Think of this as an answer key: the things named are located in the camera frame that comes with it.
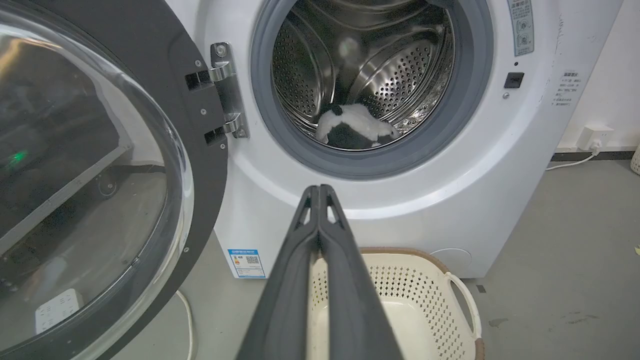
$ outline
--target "screw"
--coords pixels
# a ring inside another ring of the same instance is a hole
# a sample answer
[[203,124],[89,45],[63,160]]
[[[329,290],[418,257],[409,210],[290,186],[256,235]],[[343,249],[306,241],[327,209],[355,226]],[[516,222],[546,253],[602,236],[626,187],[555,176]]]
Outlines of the screw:
[[219,57],[224,58],[227,55],[227,47],[224,44],[216,46],[216,54]]

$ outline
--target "white washing machine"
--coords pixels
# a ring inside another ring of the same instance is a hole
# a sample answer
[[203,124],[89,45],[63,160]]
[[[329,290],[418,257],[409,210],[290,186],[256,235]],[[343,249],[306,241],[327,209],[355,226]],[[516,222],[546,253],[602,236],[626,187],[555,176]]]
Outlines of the white washing machine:
[[[484,276],[621,2],[3,2],[0,358],[113,356],[213,229],[267,277],[312,184],[359,246]],[[354,103],[399,136],[316,140]]]
[[[423,250],[461,277],[483,277],[554,152],[620,2],[193,6],[172,5],[205,58],[211,44],[230,44],[250,132],[229,141],[215,225],[225,253],[258,253],[268,275],[298,197],[326,183],[360,246]],[[317,143],[317,113],[332,101],[366,105],[402,137],[366,151]],[[227,260],[236,277],[261,274]]]

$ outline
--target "door hinge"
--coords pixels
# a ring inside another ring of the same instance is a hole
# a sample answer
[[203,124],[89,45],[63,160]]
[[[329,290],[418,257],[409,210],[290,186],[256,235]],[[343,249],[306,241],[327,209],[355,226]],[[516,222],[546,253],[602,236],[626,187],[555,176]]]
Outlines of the door hinge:
[[[203,66],[196,61],[197,67]],[[213,68],[198,71],[187,76],[189,89],[216,85],[218,97],[225,113],[225,124],[217,133],[233,134],[234,138],[249,138],[249,127],[244,115],[244,104],[240,94],[236,67],[227,42],[216,42],[211,46]]]

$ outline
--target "power cord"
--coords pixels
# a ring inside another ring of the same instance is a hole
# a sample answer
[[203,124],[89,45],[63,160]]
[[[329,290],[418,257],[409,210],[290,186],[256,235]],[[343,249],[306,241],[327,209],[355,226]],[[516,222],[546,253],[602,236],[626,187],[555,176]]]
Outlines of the power cord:
[[187,360],[193,360],[193,348],[195,347],[196,341],[193,335],[195,329],[193,327],[193,315],[191,314],[191,306],[189,305],[187,298],[184,297],[180,290],[176,290],[175,294],[178,295],[180,300],[182,300],[184,309],[187,311],[187,323],[189,325],[189,352],[187,353]]
[[600,140],[596,140],[591,144],[591,147],[589,147],[591,149],[591,155],[588,158],[586,158],[584,160],[577,161],[575,163],[564,164],[564,165],[556,165],[554,167],[546,168],[545,171],[549,171],[549,170],[553,170],[555,168],[561,168],[561,167],[572,167],[574,165],[585,163],[585,162],[595,158],[596,156],[598,156],[598,154],[600,154],[601,146],[602,146],[602,143],[600,142]]

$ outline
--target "instruction sticker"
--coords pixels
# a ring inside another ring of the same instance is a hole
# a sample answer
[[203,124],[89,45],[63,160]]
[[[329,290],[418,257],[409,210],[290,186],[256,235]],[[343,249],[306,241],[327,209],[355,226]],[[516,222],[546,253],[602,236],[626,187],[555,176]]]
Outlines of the instruction sticker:
[[533,10],[531,0],[507,0],[513,27],[515,56],[533,53]]
[[238,277],[265,278],[258,250],[228,249]]
[[583,76],[576,70],[565,70],[560,77],[552,106],[571,106],[582,93]]

